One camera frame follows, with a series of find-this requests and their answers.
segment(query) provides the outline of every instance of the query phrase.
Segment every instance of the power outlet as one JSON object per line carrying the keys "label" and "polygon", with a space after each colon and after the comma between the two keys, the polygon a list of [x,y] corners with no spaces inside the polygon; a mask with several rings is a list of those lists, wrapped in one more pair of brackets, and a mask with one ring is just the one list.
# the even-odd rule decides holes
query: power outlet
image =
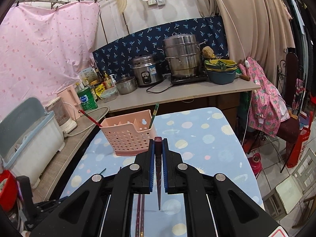
{"label": "power outlet", "polygon": [[156,0],[158,6],[163,6],[166,4],[165,0]]}
{"label": "power outlet", "polygon": [[156,0],[148,0],[147,3],[149,6],[157,4]]}

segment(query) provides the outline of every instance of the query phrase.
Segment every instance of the rice cooker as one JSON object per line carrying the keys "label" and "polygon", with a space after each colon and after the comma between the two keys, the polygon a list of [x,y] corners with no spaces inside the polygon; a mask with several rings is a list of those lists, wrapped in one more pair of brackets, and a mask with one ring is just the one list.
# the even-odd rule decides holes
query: rice cooker
{"label": "rice cooker", "polygon": [[156,55],[135,57],[132,62],[138,87],[152,86],[162,82],[163,77]]}

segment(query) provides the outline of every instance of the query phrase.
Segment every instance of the red thermos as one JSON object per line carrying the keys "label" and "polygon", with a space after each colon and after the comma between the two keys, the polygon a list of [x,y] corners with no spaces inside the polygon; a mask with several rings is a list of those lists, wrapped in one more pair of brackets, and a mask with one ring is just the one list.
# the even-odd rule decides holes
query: red thermos
{"label": "red thermos", "polygon": [[251,158],[248,158],[248,161],[253,171],[253,174],[257,175],[262,169],[260,154],[256,153]]}

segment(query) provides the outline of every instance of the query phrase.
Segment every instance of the pink plastic basket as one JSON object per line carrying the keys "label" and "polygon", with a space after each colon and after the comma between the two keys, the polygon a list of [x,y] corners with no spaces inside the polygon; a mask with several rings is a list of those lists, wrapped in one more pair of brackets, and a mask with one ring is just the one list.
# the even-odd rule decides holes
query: pink plastic basket
{"label": "pink plastic basket", "polygon": [[154,125],[149,129],[150,110],[106,118],[101,130],[117,156],[135,156],[148,150],[149,140],[157,136]]}

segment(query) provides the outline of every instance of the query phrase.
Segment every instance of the navy floral cloth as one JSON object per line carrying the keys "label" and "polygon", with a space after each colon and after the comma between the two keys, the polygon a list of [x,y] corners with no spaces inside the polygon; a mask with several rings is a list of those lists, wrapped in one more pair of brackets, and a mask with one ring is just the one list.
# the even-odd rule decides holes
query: navy floral cloth
{"label": "navy floral cloth", "polygon": [[206,41],[201,49],[210,46],[216,55],[224,59],[229,57],[221,16],[180,20],[146,28],[97,49],[93,56],[102,73],[115,74],[118,80],[123,74],[133,75],[132,59],[145,54],[156,54],[162,73],[169,73],[164,53],[157,48],[162,48],[163,39],[178,34],[194,34],[199,42]]}

